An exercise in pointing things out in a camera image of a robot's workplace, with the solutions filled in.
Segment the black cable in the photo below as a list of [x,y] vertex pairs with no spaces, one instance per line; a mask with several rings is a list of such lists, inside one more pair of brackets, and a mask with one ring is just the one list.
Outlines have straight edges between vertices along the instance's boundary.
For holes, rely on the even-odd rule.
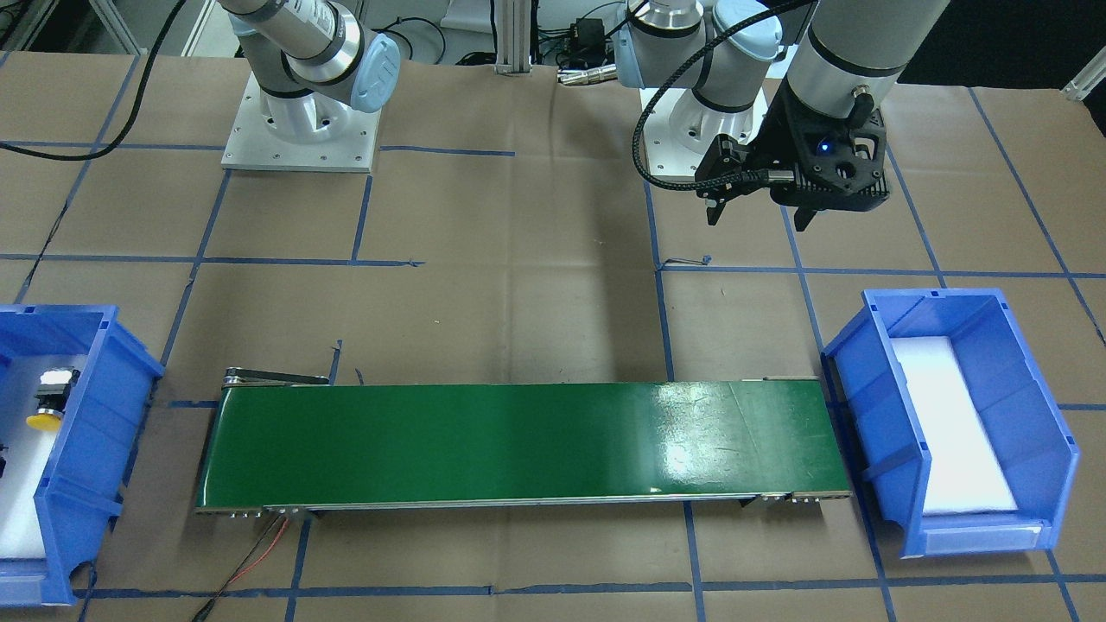
[[744,184],[750,182],[764,183],[768,180],[766,170],[731,173],[729,175],[716,177],[714,179],[707,179],[705,182],[675,183],[675,182],[665,182],[662,179],[659,179],[649,173],[649,170],[645,167],[645,163],[641,159],[641,136],[645,133],[645,123],[646,121],[648,121],[649,115],[653,114],[654,110],[656,110],[657,102],[660,101],[660,97],[666,92],[668,92],[669,89],[672,87],[672,84],[676,84],[676,82],[680,79],[680,76],[682,76],[685,73],[687,73],[689,69],[691,69],[691,65],[699,62],[699,60],[706,56],[708,52],[710,52],[714,48],[718,48],[727,39],[733,37],[741,30],[749,28],[754,23],[779,15],[780,13],[785,13],[792,9],[797,9],[799,7],[810,4],[814,0],[792,0],[791,2],[784,2],[783,4],[774,7],[766,11],[761,11],[760,13],[757,13],[755,15],[747,20],[742,20],[731,25],[723,32],[719,33],[719,35],[716,37],[714,39],[708,41],[702,48],[699,49],[699,51],[691,54],[691,56],[689,56],[688,60],[684,61],[684,64],[677,68],[676,71],[674,71],[672,74],[669,75],[667,80],[665,80],[665,82],[660,85],[660,87],[657,89],[657,92],[654,93],[653,97],[649,100],[649,103],[645,105],[645,110],[641,111],[641,116],[638,117],[637,125],[634,126],[634,135],[630,139],[630,149],[632,149],[630,153],[634,156],[634,168],[637,169],[637,174],[640,175],[641,178],[653,184],[654,186],[657,186],[658,188],[664,188],[666,190],[706,190],[710,188],[718,188],[720,186],[726,186],[728,184]]
[[540,31],[538,28],[538,7],[540,4],[540,0],[533,0],[530,3],[530,58],[535,63],[539,62],[541,54],[541,41],[538,40]]
[[495,0],[490,0],[491,4],[491,53],[494,56],[492,64],[499,64],[499,33],[495,32]]
[[222,585],[219,587],[219,590],[216,591],[215,595],[211,597],[206,603],[204,603],[204,607],[201,607],[200,610],[196,612],[196,615],[192,615],[192,622],[204,622],[204,620],[208,619],[208,615],[211,615],[211,610],[215,609],[216,601],[219,600],[219,598],[222,597],[222,593],[227,591],[227,587],[230,585],[230,581],[234,578],[234,576],[238,574],[242,570],[242,568],[246,568],[246,562],[250,561],[250,558],[253,557],[253,553],[258,551],[258,549],[261,547],[261,542],[264,541],[265,536],[268,536],[269,532],[272,531],[273,527],[276,526],[276,522],[280,520],[280,518],[281,518],[280,515],[273,516],[273,519],[261,532],[261,536],[258,536],[258,541],[253,542],[253,548],[250,549],[250,552],[246,553],[246,557],[243,557],[242,561],[239,562],[238,568],[236,568],[233,572],[227,576],[227,580],[222,582]]
[[392,30],[390,28],[374,28],[373,32],[385,32],[385,33],[388,33],[388,34],[394,34],[397,39],[403,40],[403,42],[407,44],[407,60],[408,61],[414,61],[415,60],[415,46],[411,45],[411,40],[407,39],[406,37],[404,37],[403,33],[396,32],[395,30]]
[[134,127],[135,121],[138,118],[138,111],[142,108],[142,99],[146,94],[146,85],[149,83],[149,74],[154,70],[154,61],[157,59],[157,53],[161,50],[161,44],[165,43],[166,35],[169,34],[169,28],[173,25],[173,21],[177,19],[177,14],[187,1],[188,0],[177,0],[177,3],[173,6],[173,10],[169,11],[169,17],[165,19],[165,24],[161,25],[161,31],[157,33],[157,39],[154,40],[154,45],[149,49],[149,55],[146,58],[146,66],[143,69],[142,77],[138,80],[138,89],[135,91],[135,101],[131,106],[131,114],[127,116],[127,122],[123,125],[123,128],[119,129],[118,135],[116,135],[115,138],[107,144],[107,146],[97,152],[83,155],[59,155],[46,152],[36,152],[34,149],[17,147],[15,145],[10,145],[8,143],[0,143],[0,149],[59,162],[84,162],[101,158],[114,152],[115,148],[123,143],[123,139],[127,137],[127,134],[131,133],[131,128]]
[[446,55],[446,33],[442,32],[442,30],[440,28],[438,28],[438,24],[434,23],[432,21],[430,21],[430,20],[428,20],[426,18],[396,18],[396,21],[394,21],[394,22],[392,22],[392,23],[389,23],[388,25],[385,27],[385,30],[387,30],[387,29],[389,29],[389,28],[392,28],[394,25],[399,25],[399,24],[406,23],[406,22],[424,22],[424,23],[428,23],[431,27],[434,27],[435,30],[438,31],[438,37],[441,38],[441,53],[438,54],[438,60],[434,61],[434,64],[440,63],[441,59]]
[[598,7],[592,9],[591,11],[587,11],[586,13],[584,13],[583,17],[581,17],[580,19],[582,19],[582,20],[586,19],[587,15],[594,13],[595,11],[598,11],[599,9],[602,9],[604,7],[613,7],[615,4],[622,4],[622,3],[623,3],[622,0],[615,0],[614,2],[606,2],[606,3],[599,4]]
[[457,64],[473,66],[473,65],[490,65],[495,63],[494,52],[469,52],[461,56]]
[[637,17],[637,12],[641,10],[641,7],[645,7],[648,3],[649,3],[649,0],[641,0],[641,2],[639,2],[637,7],[634,7],[633,11],[626,11],[626,17],[623,18],[623,21],[618,22],[618,25],[612,28],[606,34],[603,35],[603,38],[604,39],[611,39],[612,34],[618,32],[619,28],[626,25],[626,22],[628,22],[632,17]]

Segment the blue tape line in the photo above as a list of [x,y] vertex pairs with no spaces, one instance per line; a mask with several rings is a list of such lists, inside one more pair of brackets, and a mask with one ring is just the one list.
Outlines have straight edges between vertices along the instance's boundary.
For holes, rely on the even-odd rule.
[[[131,84],[131,79],[134,76],[136,66],[138,66],[138,56],[135,56],[131,61],[131,68],[127,69],[127,73],[123,77],[123,84],[121,84],[119,90],[115,92],[115,100],[112,102],[112,106],[107,110],[107,116],[104,117],[104,123],[103,125],[100,126],[100,133],[96,134],[97,143],[104,138],[104,134],[106,134],[107,129],[112,126],[112,120],[115,117],[115,111],[118,110],[119,102],[123,100],[123,93],[126,92],[127,85]],[[92,153],[93,151],[95,151],[95,148],[90,149],[88,153]],[[81,183],[84,182],[84,177],[85,175],[87,175],[88,168],[91,166],[92,166],[91,159],[86,159],[81,164],[81,170],[77,172],[76,178],[73,180],[73,185],[70,187],[70,194],[69,196],[65,197],[65,204],[62,206],[61,211],[58,214],[56,218],[58,227],[61,227],[61,222],[65,218],[65,214],[70,210],[70,208],[73,206],[73,203],[76,200],[76,194],[81,189]],[[50,241],[48,240],[45,243],[46,246],[49,246]],[[23,299],[27,297],[28,290],[31,289],[30,277],[31,274],[28,274],[28,279],[25,279],[23,281],[23,284],[20,286],[19,293],[15,294],[15,304],[21,304],[23,302]]]
[[665,350],[665,377],[668,382],[676,381],[676,364],[672,361],[672,338],[668,330],[668,303],[665,302],[665,278],[657,270],[653,273],[657,286],[657,311],[660,314],[660,345]]
[[691,501],[684,501],[684,528],[688,532],[688,553],[691,556],[691,591],[695,594],[695,614],[698,622],[707,622],[707,604],[702,598],[702,574],[699,570],[699,543],[695,537],[695,510]]
[[211,239],[211,231],[215,230],[215,221],[219,218],[222,199],[227,196],[227,186],[230,185],[231,174],[231,170],[226,170],[222,174],[222,183],[219,185],[215,204],[211,206],[211,215],[208,216],[207,226],[204,228],[204,237],[200,239],[199,248],[196,249],[196,257],[192,258],[192,269],[188,274],[188,283],[185,284],[185,291],[180,294],[180,304],[177,305],[177,314],[173,318],[173,328],[169,329],[169,336],[165,340],[165,348],[161,349],[163,366],[169,364],[169,355],[173,353],[173,345],[177,342],[177,332],[180,330],[180,322],[185,319],[185,310],[188,308],[188,300],[192,296],[192,287],[196,284],[196,277],[204,262],[204,253],[207,251],[208,241]]
[[[1064,574],[1068,583],[1103,583],[1106,574]],[[917,588],[937,585],[994,585],[994,584],[1046,584],[1055,581],[1053,574],[997,574],[964,577],[908,577],[887,579],[893,588]],[[749,592],[776,590],[855,590],[878,588],[878,579],[821,579],[806,581],[706,581],[703,592]],[[487,597],[525,594],[596,594],[596,593],[671,593],[693,592],[695,588],[685,582],[659,583],[595,583],[595,584],[540,584],[526,588],[497,590],[492,585],[351,585],[331,588],[247,588],[228,590],[225,598],[334,598],[334,597]],[[136,589],[81,589],[77,598],[102,599],[178,599],[211,598],[210,591],[182,590],[136,590]]]
[[334,350],[334,360],[331,361],[331,373],[326,376],[331,386],[334,386],[334,381],[338,377],[338,362],[342,361],[342,340],[337,341],[337,348],[332,348]]
[[368,197],[373,194],[373,176],[365,178],[365,193],[361,197],[361,214],[357,216],[357,232],[353,235],[353,252],[349,261],[356,261],[361,252],[361,240],[365,235],[365,220],[368,219]]
[[96,143],[75,143],[70,141],[4,141],[9,145],[17,147],[59,147],[73,149],[96,149]]
[[665,302],[665,279],[660,273],[664,265],[660,262],[660,246],[657,241],[657,215],[653,207],[653,187],[641,180],[645,190],[645,211],[649,220],[649,245],[653,248],[654,281],[657,288],[657,311],[660,317],[660,343],[665,351],[665,377],[668,382],[676,380],[676,365],[672,362],[672,340],[668,331],[668,304]]
[[[837,390],[834,386],[833,376],[830,374],[830,364],[826,360],[825,354],[822,354],[824,344],[822,342],[822,329],[818,326],[818,318],[814,312],[814,300],[811,297],[811,290],[806,282],[806,270],[803,268],[803,258],[799,252],[799,242],[795,240],[795,231],[791,224],[791,218],[787,217],[787,209],[780,206],[780,216],[783,218],[783,228],[787,232],[787,241],[791,245],[791,252],[795,260],[795,269],[799,273],[799,282],[803,289],[803,298],[806,302],[806,313],[811,320],[811,330],[814,332],[814,342],[818,349],[818,355],[822,360],[822,375],[825,381],[825,385],[830,393],[830,401],[833,403],[838,403]],[[865,495],[862,488],[862,483],[856,479],[856,474],[858,473],[856,465],[854,463],[855,458],[851,445],[847,442],[847,432],[842,429],[841,436],[846,439],[846,447],[844,450],[845,459],[849,463],[849,478],[853,479],[853,488],[856,490],[857,505],[860,508],[860,519],[864,523],[864,531],[868,538],[868,549],[872,552],[872,563],[876,568],[876,578],[879,584],[879,592],[884,598],[884,609],[887,611],[888,622],[897,622],[898,616],[895,614],[895,603],[891,601],[891,591],[887,585],[887,573],[884,571],[884,561],[879,554],[879,543],[876,541],[876,531],[873,528],[872,517],[868,515],[867,504],[865,502]]]
[[1072,593],[1067,590],[1067,583],[1060,571],[1060,562],[1056,561],[1056,556],[1051,550],[1045,551],[1045,553],[1047,553],[1048,566],[1052,567],[1052,574],[1056,581],[1056,585],[1060,587],[1060,593],[1064,597],[1064,604],[1067,605],[1067,614],[1072,616],[1072,622],[1079,622],[1079,612],[1075,610],[1075,601],[1072,600]]
[[416,145],[384,145],[382,152],[419,152],[424,154],[450,154],[450,155],[486,155],[514,157],[514,152],[498,152],[488,149],[449,149],[444,147],[419,147]]
[[899,168],[898,160],[895,159],[895,154],[891,148],[887,147],[887,159],[891,163],[891,168],[895,170],[895,177],[898,178],[899,187],[902,188],[902,196],[906,198],[906,205],[910,208],[910,215],[914,216],[914,224],[918,227],[918,234],[921,236],[921,243],[926,247],[926,255],[929,256],[929,262],[933,266],[933,272],[937,273],[937,281],[942,288],[948,287],[945,282],[945,276],[941,273],[941,266],[937,262],[937,253],[933,252],[933,245],[929,242],[929,234],[926,232],[926,227],[921,224],[921,216],[918,215],[918,208],[914,204],[914,196],[910,195],[910,188],[906,185],[906,179],[902,177],[902,170]]
[[104,120],[104,125],[100,127],[100,133],[96,134],[96,145],[104,141],[104,136],[107,135],[107,131],[112,127],[112,120],[115,117],[115,112],[119,110],[119,103],[123,102],[123,95],[127,92],[127,86],[131,84],[131,79],[134,77],[135,69],[138,68],[138,59],[140,58],[142,56],[135,56],[131,60],[131,68],[127,69],[127,74],[123,79],[123,84],[115,93],[115,100],[112,102],[112,107],[107,110],[107,118]]
[[1106,583],[1106,574],[1063,574],[1067,583]]
[[288,597],[288,609],[284,610],[284,622],[295,620],[295,600],[300,595],[300,579],[303,577],[303,562],[307,558],[307,538],[311,537],[313,520],[307,518],[300,528],[300,546],[295,550],[295,569],[292,571],[291,593]]
[[935,585],[1009,585],[1046,584],[1056,578],[1052,574],[989,574],[985,577],[910,577],[888,579],[893,588],[925,588]]
[[660,242],[657,238],[657,214],[653,206],[653,186],[643,179],[641,187],[645,188],[645,209],[649,218],[649,243],[653,248],[653,267],[656,270],[662,270],[665,269],[665,265],[660,262]]
[[1106,404],[1057,404],[1061,411],[1099,411],[1106,412]]
[[[185,283],[185,291],[180,294],[180,302],[177,304],[177,313],[173,317],[173,326],[169,335],[165,340],[165,348],[161,349],[161,366],[169,364],[169,355],[173,353],[173,345],[177,342],[177,333],[180,331],[180,323],[185,319],[185,310],[188,308],[188,300],[192,296],[192,287],[196,284],[196,277],[202,265],[204,252],[207,250],[208,241],[211,239],[211,231],[215,229],[215,221],[219,217],[219,209],[222,207],[222,198],[227,195],[227,186],[230,185],[231,172],[222,174],[222,183],[219,185],[219,193],[216,194],[215,204],[211,206],[211,215],[208,216],[207,226],[204,228],[204,237],[196,249],[196,257],[192,258],[192,269],[188,273],[188,282]],[[131,445],[131,455],[127,457],[127,466],[123,470],[123,485],[131,484],[131,476],[134,474],[135,463],[138,460],[138,445],[142,442],[143,433],[146,431],[146,421],[149,418],[149,408],[143,413],[138,429],[135,433],[134,443]]]
[[614,593],[657,593],[657,592],[690,592],[689,583],[678,581],[660,583],[596,583],[583,584],[543,584],[508,590],[492,590],[493,595],[512,594],[614,594]]
[[814,298],[811,296],[810,284],[806,282],[806,272],[803,269],[803,258],[799,255],[799,241],[795,239],[795,230],[792,228],[787,208],[780,206],[780,216],[783,217],[783,229],[787,232],[787,243],[791,245],[791,256],[795,261],[795,270],[799,274],[799,284],[803,289],[803,299],[806,301],[806,315],[811,320],[811,329],[814,330],[814,343],[818,352],[822,352],[822,329],[818,328],[818,317],[814,312]]
[[218,408],[219,402],[216,400],[174,400],[169,402],[170,408]]
[[191,263],[195,257],[155,255],[45,255],[43,261],[107,261],[114,263]]
[[878,588],[878,579],[822,579],[810,581],[709,581],[707,592],[759,592],[774,590],[857,590]]
[[407,260],[369,260],[358,259],[281,259],[276,257],[205,257],[204,263],[231,263],[240,266],[354,266],[367,268],[418,268],[426,261]]
[[[291,594],[288,588],[251,588],[246,590],[227,590],[219,598],[230,599],[255,599],[255,598],[288,598]],[[187,591],[187,590],[134,590],[134,589],[95,589],[92,591],[94,600],[126,600],[126,599],[209,599],[215,592]]]
[[168,149],[176,152],[221,152],[227,148],[225,145],[169,145],[157,143],[126,143],[119,145],[121,149]]
[[1030,211],[1033,214],[1033,219],[1036,220],[1037,227],[1040,227],[1041,232],[1044,234],[1044,239],[1048,242],[1048,248],[1052,249],[1052,253],[1056,257],[1056,262],[1060,263],[1060,268],[1067,277],[1068,284],[1072,286],[1072,291],[1075,292],[1075,298],[1077,298],[1079,304],[1083,305],[1083,312],[1091,319],[1091,323],[1094,325],[1095,332],[1098,333],[1098,340],[1106,343],[1106,334],[1103,333],[1102,324],[1098,323],[1094,312],[1091,311],[1091,305],[1087,304],[1087,300],[1083,297],[1083,291],[1079,290],[1079,284],[1075,282],[1074,278],[1072,278],[1072,271],[1067,268],[1064,257],[1060,253],[1060,247],[1057,247],[1056,242],[1052,239],[1052,234],[1048,232],[1048,227],[1045,226],[1044,218],[1041,217],[1041,212],[1037,210],[1036,204],[1033,203],[1033,198],[1030,196],[1029,189],[1022,182],[1022,176],[1018,173],[1014,162],[1010,159],[1010,154],[1006,153],[1006,147],[1003,146],[1002,139],[999,138],[999,133],[995,132],[994,126],[991,125],[991,118],[987,116],[987,112],[983,110],[983,104],[979,101],[979,97],[975,96],[975,90],[969,86],[968,94],[971,95],[971,101],[975,104],[975,110],[979,111],[980,117],[983,118],[983,124],[987,125],[987,131],[991,133],[991,138],[994,139],[994,144],[999,147],[999,153],[1002,154],[1002,159],[1006,163],[1006,168],[1010,169],[1010,174],[1014,177],[1014,182],[1018,184],[1018,189],[1022,191],[1022,197],[1025,199],[1025,205],[1029,206]]

